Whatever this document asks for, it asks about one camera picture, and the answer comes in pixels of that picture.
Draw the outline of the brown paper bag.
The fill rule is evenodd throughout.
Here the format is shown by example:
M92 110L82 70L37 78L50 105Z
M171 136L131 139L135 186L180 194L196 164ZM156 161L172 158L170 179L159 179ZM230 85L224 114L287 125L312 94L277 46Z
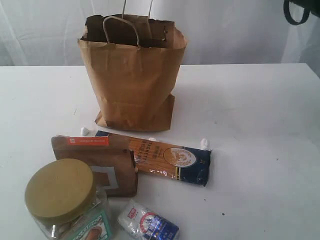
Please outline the brown paper bag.
M99 105L98 126L160 132L171 127L187 40L169 20L92 15L77 41Z

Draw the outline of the clear jar with gold lid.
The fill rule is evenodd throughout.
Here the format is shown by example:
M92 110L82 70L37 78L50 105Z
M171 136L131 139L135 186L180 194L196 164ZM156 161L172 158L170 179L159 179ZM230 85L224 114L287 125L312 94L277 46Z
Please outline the clear jar with gold lid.
M49 240L110 240L105 190L81 160L65 158L39 169L24 193L25 206Z

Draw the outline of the spaghetti packet blue and orange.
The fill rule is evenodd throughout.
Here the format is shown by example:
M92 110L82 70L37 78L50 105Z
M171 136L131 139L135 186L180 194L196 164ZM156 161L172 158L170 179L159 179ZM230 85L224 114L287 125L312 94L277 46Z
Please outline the spaghetti packet blue and orange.
M128 137L139 172L206 186L209 180L211 150L174 145L155 140Z

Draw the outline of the small white foam piece right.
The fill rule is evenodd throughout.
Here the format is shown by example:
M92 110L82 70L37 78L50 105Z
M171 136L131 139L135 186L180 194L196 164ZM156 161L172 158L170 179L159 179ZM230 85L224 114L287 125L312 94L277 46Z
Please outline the small white foam piece right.
M206 138L203 138L200 141L200 149L201 150L205 150L205 151L209 151L211 149L210 148L210 142Z

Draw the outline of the brown paper pouch orange label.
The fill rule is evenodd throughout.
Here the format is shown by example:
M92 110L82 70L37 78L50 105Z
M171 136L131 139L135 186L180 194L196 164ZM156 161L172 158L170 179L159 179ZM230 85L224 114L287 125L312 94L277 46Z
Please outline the brown paper pouch orange label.
M125 136L63 136L51 138L57 160L77 159L86 163L95 182L109 197L130 198L137 194L138 170L134 152Z

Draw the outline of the small white foam piece left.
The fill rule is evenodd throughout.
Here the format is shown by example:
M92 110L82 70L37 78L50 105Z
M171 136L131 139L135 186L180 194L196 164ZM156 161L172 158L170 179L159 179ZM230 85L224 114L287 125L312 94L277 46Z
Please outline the small white foam piece left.
M86 127L82 127L81 130L80 130L80 135L82 137L87 136L89 133L90 133L90 131Z

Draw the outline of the white blue sugar packet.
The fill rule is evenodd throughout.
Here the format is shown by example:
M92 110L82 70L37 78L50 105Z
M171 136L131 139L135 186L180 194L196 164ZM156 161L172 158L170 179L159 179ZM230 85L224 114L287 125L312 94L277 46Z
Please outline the white blue sugar packet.
M140 203L130 200L117 217L119 225L136 240L177 240L177 225Z

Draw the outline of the white backdrop curtain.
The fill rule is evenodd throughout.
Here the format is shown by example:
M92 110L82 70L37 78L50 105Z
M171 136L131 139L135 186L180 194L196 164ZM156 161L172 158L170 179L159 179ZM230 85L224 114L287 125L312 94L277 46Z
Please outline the white backdrop curtain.
M174 21L185 64L306 63L320 69L320 20L290 25L280 0L3 0L3 66L80 65L77 39L91 15Z

